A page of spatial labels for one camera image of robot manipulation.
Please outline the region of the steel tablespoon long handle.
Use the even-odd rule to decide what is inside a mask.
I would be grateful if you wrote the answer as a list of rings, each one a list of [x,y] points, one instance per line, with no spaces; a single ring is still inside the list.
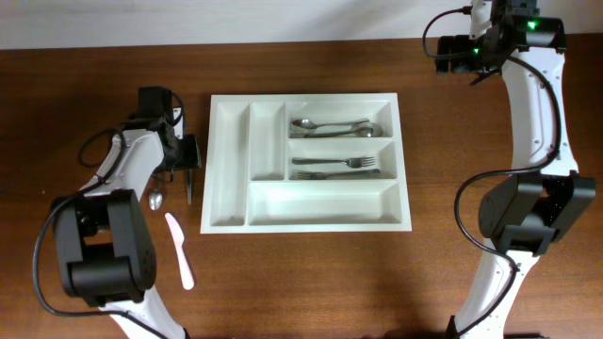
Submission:
[[[341,122],[327,122],[327,123],[314,123],[308,119],[296,119],[290,122],[290,128],[295,134],[307,136],[312,135],[316,132],[319,127],[325,126],[347,126],[354,125],[363,122],[369,122],[369,119],[360,119],[355,121],[341,121]]]

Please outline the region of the large steel fork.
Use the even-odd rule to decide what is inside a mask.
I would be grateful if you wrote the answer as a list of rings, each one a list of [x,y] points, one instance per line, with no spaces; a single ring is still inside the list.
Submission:
[[[289,180],[356,180],[380,177],[379,169],[360,169],[347,171],[302,171],[294,170]]]

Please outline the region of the small steel fork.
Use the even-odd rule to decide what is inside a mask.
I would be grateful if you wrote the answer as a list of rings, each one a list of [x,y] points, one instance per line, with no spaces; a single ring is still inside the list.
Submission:
[[[375,157],[352,157],[345,159],[317,159],[317,158],[299,158],[291,159],[293,165],[322,165],[322,164],[343,164],[352,169],[370,167],[376,164]]]

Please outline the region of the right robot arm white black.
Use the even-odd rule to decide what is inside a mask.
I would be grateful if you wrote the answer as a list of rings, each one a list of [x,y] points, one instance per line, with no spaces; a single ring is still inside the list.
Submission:
[[[548,248],[560,241],[595,199],[595,179],[579,175],[565,124],[562,76],[566,38],[559,18],[544,17],[534,1],[473,1],[460,8],[471,19],[466,35],[442,36],[432,54],[439,74],[499,74],[512,113],[510,169],[467,179],[454,200],[461,217],[465,190],[495,176],[502,182],[481,199],[482,257],[447,338],[501,338],[518,291]]]

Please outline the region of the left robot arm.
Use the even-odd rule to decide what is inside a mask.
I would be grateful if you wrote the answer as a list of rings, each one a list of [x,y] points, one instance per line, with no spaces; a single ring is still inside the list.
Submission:
[[[164,87],[143,87],[138,108],[109,137],[106,158],[78,191],[57,198],[41,229],[53,233],[65,293],[86,311],[41,306],[64,317],[110,316],[130,338],[186,338],[156,287],[156,256],[140,206],[150,179],[191,172],[202,164],[198,140],[185,134],[182,99]]]

